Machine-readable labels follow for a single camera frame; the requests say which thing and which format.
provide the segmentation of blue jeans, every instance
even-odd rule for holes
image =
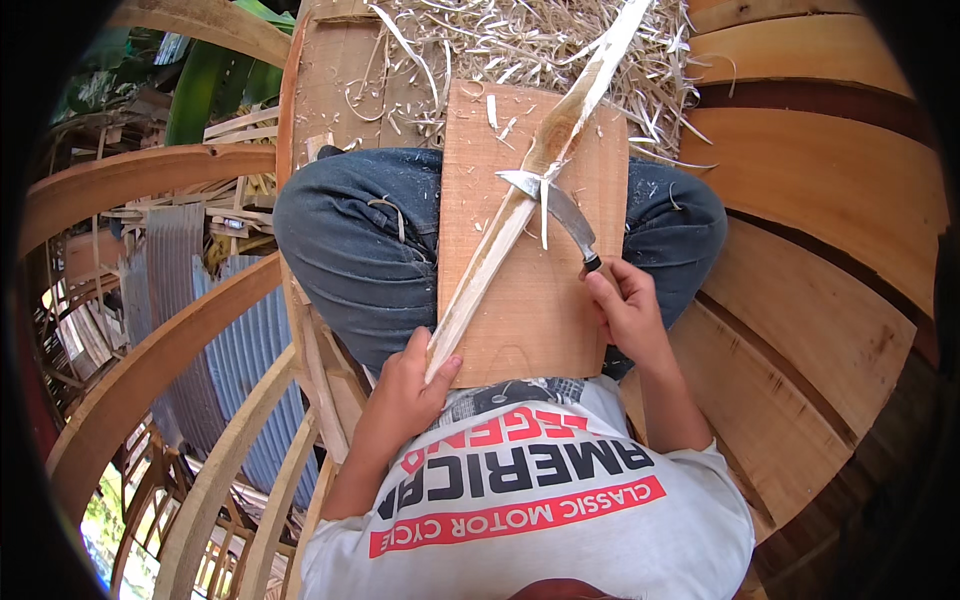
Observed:
[[[287,182],[274,212],[276,242],[324,321],[358,362],[379,374],[415,328],[437,324],[443,154],[337,152],[324,147],[325,157]],[[383,198],[403,213],[403,242],[396,210],[367,204]],[[723,246],[723,205],[687,173],[631,158],[626,225],[623,258],[653,276],[663,325],[670,328]],[[608,348],[604,374],[619,381],[632,366]]]

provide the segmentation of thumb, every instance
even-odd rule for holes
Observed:
[[[587,273],[584,282],[587,284],[587,289],[594,301],[600,304],[600,307],[607,313],[608,320],[618,321],[626,316],[624,313],[627,310],[627,304],[624,303],[613,288],[613,284],[603,274],[596,271]]]
[[[463,364],[464,359],[459,354],[447,358],[437,369],[433,379],[423,390],[423,394],[430,399],[446,398],[446,393],[450,391],[450,386],[453,385],[453,380],[457,378],[457,373],[460,372],[460,367]]]

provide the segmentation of denim fabric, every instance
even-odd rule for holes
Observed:
[[[276,241],[326,323],[357,361],[379,374],[416,327],[437,323],[443,155],[384,148],[321,156],[295,173],[277,199]],[[403,242],[396,209],[371,200],[399,208]],[[669,328],[720,252],[723,206],[687,173],[631,158],[626,229],[623,257],[653,276]],[[608,348],[604,374],[619,380],[632,365]]]

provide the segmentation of pile of wood shavings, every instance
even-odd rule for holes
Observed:
[[[395,128],[391,121],[416,124],[429,146],[442,148],[451,77],[566,93],[621,4],[619,0],[381,3],[388,10],[374,10],[392,33],[388,72],[410,73],[410,84],[424,86],[430,99],[389,108],[384,119]],[[642,154],[676,158],[680,127],[690,127],[683,109],[699,98],[692,81],[684,77],[690,29],[683,0],[654,0],[613,77],[607,100],[638,126],[641,134],[631,141]],[[404,36],[403,43],[396,39],[397,31]]]

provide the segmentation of white t-shirt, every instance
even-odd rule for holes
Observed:
[[[634,442],[617,392],[601,376],[451,394],[368,513],[320,522],[301,598],[503,599],[552,578],[731,598],[754,528],[726,461]]]

